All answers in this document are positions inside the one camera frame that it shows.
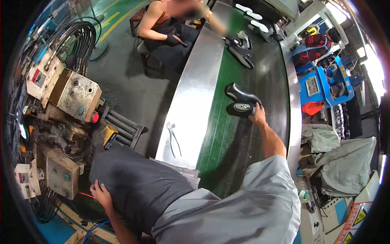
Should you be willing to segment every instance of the chair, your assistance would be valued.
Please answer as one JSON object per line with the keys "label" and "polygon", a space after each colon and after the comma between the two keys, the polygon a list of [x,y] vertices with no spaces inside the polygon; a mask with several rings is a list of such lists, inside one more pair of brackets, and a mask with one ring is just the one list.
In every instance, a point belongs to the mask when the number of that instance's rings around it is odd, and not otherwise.
{"label": "chair", "polygon": [[144,73],[145,75],[149,75],[149,71],[148,69],[153,69],[153,70],[158,70],[160,71],[162,77],[164,77],[164,73],[165,73],[165,66],[160,62],[159,64],[159,68],[155,68],[155,67],[151,67],[151,66],[148,66],[147,65],[147,60],[148,58],[150,57],[151,55],[151,52],[149,51],[149,49],[147,48],[146,44],[144,41],[141,42],[141,44],[138,45],[137,47],[137,51],[140,53],[141,55],[141,60],[142,60],[142,65],[144,67]]}
{"label": "chair", "polygon": [[142,20],[142,17],[144,16],[145,14],[145,11],[146,9],[145,8],[141,8],[140,10],[138,10],[138,12],[136,12],[131,18],[130,18],[130,29],[131,29],[131,35],[133,37],[136,36],[136,32],[135,32],[135,29],[138,27],[138,25],[140,24],[141,20]]}

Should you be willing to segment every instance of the blue cable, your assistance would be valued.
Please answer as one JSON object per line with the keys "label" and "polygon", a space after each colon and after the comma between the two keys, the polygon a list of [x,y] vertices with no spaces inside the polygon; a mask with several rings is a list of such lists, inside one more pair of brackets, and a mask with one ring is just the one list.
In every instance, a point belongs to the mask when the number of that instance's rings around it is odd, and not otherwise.
{"label": "blue cable", "polygon": [[88,236],[92,233],[92,231],[94,231],[96,228],[98,228],[98,227],[100,227],[100,226],[102,226],[102,225],[104,225],[104,224],[106,224],[106,223],[108,223],[108,222],[109,222],[109,220],[107,220],[107,221],[105,221],[105,222],[103,222],[103,223],[101,223],[101,224],[98,224],[98,225],[95,226],[92,230],[90,230],[90,231],[87,233],[87,235],[85,236],[84,241],[83,241],[83,244],[85,244],[85,243],[87,242]]}

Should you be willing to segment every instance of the black apron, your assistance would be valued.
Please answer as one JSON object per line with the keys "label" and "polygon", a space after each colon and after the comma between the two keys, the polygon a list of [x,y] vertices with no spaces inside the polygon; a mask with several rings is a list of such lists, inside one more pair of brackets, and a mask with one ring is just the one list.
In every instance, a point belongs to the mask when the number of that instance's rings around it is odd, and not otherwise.
{"label": "black apron", "polygon": [[173,17],[152,28],[152,30],[165,35],[176,35],[189,45],[189,47],[183,47],[182,45],[168,46],[163,41],[145,39],[146,46],[157,60],[181,74],[199,35],[199,30],[186,26]]}

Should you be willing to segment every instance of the plastic bag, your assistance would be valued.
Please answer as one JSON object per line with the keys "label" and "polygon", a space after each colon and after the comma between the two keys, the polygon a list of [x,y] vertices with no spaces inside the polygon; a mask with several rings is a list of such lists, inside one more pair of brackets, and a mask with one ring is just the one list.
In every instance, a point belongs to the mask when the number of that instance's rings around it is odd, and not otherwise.
{"label": "plastic bag", "polygon": [[324,101],[319,102],[307,102],[302,106],[302,112],[308,115],[315,115],[325,107]]}

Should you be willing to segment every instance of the blue machine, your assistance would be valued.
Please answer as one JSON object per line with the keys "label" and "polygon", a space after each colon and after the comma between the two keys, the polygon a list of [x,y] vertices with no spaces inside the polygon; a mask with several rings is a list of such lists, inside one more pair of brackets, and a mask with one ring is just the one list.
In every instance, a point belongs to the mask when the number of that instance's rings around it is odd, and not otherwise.
{"label": "blue machine", "polygon": [[322,67],[315,67],[313,71],[298,80],[301,86],[301,106],[307,102],[323,101],[325,108],[330,108],[345,103],[355,96],[339,56],[335,57],[335,63],[337,67],[335,70],[324,71]]}

